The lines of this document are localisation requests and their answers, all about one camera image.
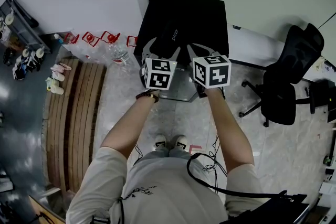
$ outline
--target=wrist bracelet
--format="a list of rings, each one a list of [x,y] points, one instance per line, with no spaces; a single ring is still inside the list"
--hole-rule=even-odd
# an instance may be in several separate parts
[[[139,99],[140,97],[143,97],[143,96],[154,98],[155,99],[154,103],[157,103],[159,101],[159,97],[157,97],[153,93],[148,93],[148,92],[142,92],[142,93],[138,94],[135,98]]]

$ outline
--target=wooden slat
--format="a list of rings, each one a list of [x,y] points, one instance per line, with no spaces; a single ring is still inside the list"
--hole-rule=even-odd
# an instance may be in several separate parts
[[[75,128],[74,128],[74,133],[73,133],[73,139],[74,139],[74,144],[72,146],[73,151],[72,151],[72,177],[73,177],[73,192],[77,192],[80,185],[78,182],[78,144],[79,140],[82,137],[80,135],[80,122],[81,122],[81,117],[82,117],[82,109],[83,109],[83,104],[84,104],[84,98],[86,94],[86,88],[87,88],[87,81],[89,80],[91,69],[92,69],[92,64],[87,63],[86,69],[85,69],[85,74],[82,82],[82,87],[80,89],[79,93],[79,98],[78,98],[78,105],[77,105],[77,111],[76,111],[76,118],[75,118]]]
[[[88,114],[86,117],[85,136],[83,144],[83,177],[85,175],[86,170],[89,167],[90,144],[92,135],[92,119],[94,114],[94,107],[96,105],[96,99],[98,95],[100,81],[103,79],[102,77],[103,71],[104,71],[104,65],[98,65],[95,80],[93,81],[93,87],[88,106]]]
[[[68,66],[72,65],[73,59],[62,61]],[[65,70],[63,75],[65,76],[64,81],[62,82],[61,87],[66,89],[70,70]],[[60,132],[60,125],[61,125],[61,115],[62,115],[62,108],[63,108],[63,101],[64,101],[64,94],[59,96],[58,104],[57,104],[57,115],[56,115],[56,123],[55,123],[55,137],[54,137],[54,160],[55,160],[55,179],[54,185],[60,188],[60,173],[59,173],[59,132]]]
[[[29,196],[30,204],[32,205],[32,208],[36,215],[40,215],[41,213],[46,214],[54,224],[63,224],[65,221],[58,217],[56,214],[51,212],[49,209],[44,207],[42,204],[40,204],[37,200]],[[48,221],[45,218],[39,218],[38,219],[41,224],[49,224],[50,221]]]
[[[89,165],[92,162],[93,144],[94,144],[94,139],[95,139],[95,135],[96,135],[96,122],[97,122],[97,116],[98,116],[98,108],[99,108],[99,103],[100,103],[101,92],[102,92],[104,81],[105,81],[105,75],[106,75],[106,67],[104,67],[103,74],[102,74],[102,79],[100,80],[100,85],[99,85],[98,94],[97,94],[97,98],[96,98],[96,105],[94,106],[95,109],[93,111],[90,153],[89,153]]]
[[[54,159],[54,132],[51,131],[52,126],[52,113],[54,110],[55,96],[56,94],[51,95],[50,107],[49,107],[49,115],[48,115],[48,123],[47,123],[47,167],[48,167],[48,178],[49,181],[52,181],[54,177],[54,165],[52,159]]]
[[[90,77],[87,82],[87,89],[86,89],[83,109],[82,109],[82,117],[80,121],[80,131],[79,131],[80,138],[78,141],[78,164],[77,164],[79,186],[81,185],[83,181],[83,147],[84,147],[85,127],[86,127],[86,119],[87,119],[87,114],[88,114],[91,91],[93,87],[94,78],[96,76],[97,68],[98,68],[98,65],[94,64],[91,69]]]
[[[67,191],[69,191],[69,185],[70,185],[69,184],[69,140],[71,138],[70,148],[72,152],[72,145],[73,145],[73,138],[74,138],[73,135],[71,135],[70,137],[70,125],[71,125],[71,118],[72,118],[72,111],[73,111],[74,104],[76,105],[76,109],[77,109],[78,101],[75,102],[75,94],[76,94],[77,84],[78,84],[79,76],[81,74],[81,70],[82,70],[82,62],[79,61],[77,65],[77,70],[74,76],[74,80],[72,82],[71,93],[70,93],[69,102],[68,102],[67,116],[66,116],[65,138],[64,138],[64,175],[65,175],[65,180],[66,180],[66,190]]]
[[[69,60],[68,59],[63,59],[62,63],[68,64]],[[63,88],[64,81],[60,82],[60,87]],[[53,94],[55,96],[54,100],[54,106],[53,106],[53,112],[52,116],[49,117],[49,120],[51,121],[51,127],[50,127],[50,151],[47,152],[47,162],[48,162],[48,167],[49,171],[51,172],[49,174],[49,180],[54,184],[54,186],[60,187],[59,186],[59,171],[58,169],[58,163],[56,165],[55,161],[55,151],[56,151],[56,145],[55,145],[55,137],[57,137],[57,143],[58,143],[58,135],[55,135],[59,132],[59,125],[57,126],[57,118],[58,118],[58,106],[59,106],[59,99],[61,95],[59,94]]]
[[[79,100],[79,93],[80,89],[82,87],[82,82],[85,74],[87,64],[83,64],[82,68],[80,70],[75,96],[73,98],[73,106],[72,106],[72,112],[71,112],[71,119],[70,119],[70,130],[69,130],[69,145],[68,145],[68,174],[69,174],[69,189],[71,191],[74,191],[74,181],[73,181],[73,172],[72,172],[72,154],[73,154],[73,144],[78,144],[78,139],[74,141],[74,132],[75,132],[75,119],[76,119],[76,112],[77,112],[77,106],[78,106],[78,100]]]
[[[59,136],[58,136],[58,163],[59,163],[59,176],[60,176],[60,189],[66,191],[66,179],[64,173],[64,143],[65,143],[65,124],[68,110],[69,97],[71,94],[71,88],[73,83],[73,78],[78,66],[78,60],[70,60],[69,66],[72,67],[72,70],[68,74],[66,88],[64,88],[64,100],[62,105],[62,112],[60,115],[60,127],[59,127]]]

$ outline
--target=pink object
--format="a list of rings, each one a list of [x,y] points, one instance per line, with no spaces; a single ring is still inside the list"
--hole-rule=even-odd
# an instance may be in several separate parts
[[[189,153],[191,153],[191,151],[192,151],[194,148],[198,148],[199,150],[202,149],[201,146],[190,145],[190,147],[189,147]]]
[[[63,72],[64,72],[64,67],[60,66],[60,65],[57,65],[57,64],[54,64],[54,66],[50,67],[50,69],[52,71],[56,71],[56,72],[61,73],[61,74],[63,74]]]

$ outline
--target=printed graphic on shirt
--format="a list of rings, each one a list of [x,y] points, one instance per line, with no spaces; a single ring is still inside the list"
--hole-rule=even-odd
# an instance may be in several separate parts
[[[136,188],[134,189],[131,193],[129,193],[126,198],[123,198],[123,200],[127,200],[128,198],[132,197],[132,198],[135,198],[135,193],[143,193],[143,194],[146,194],[146,195],[153,195],[154,193],[152,193],[150,191],[151,188],[156,188],[156,186],[153,186],[153,187],[149,187],[149,188],[144,188],[144,187],[141,187],[141,188]]]

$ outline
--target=black chair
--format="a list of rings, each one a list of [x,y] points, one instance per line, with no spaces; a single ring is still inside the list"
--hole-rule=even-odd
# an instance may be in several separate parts
[[[247,112],[240,112],[239,117],[261,107],[261,113],[266,118],[265,127],[269,126],[269,121],[292,125],[296,104],[313,102],[313,98],[296,100],[292,84],[297,84],[303,78],[321,56],[323,47],[324,39],[314,25],[308,24],[305,30],[296,25],[291,26],[279,60],[266,67],[263,84],[253,86],[248,81],[242,82],[241,86],[249,86],[261,101]]]

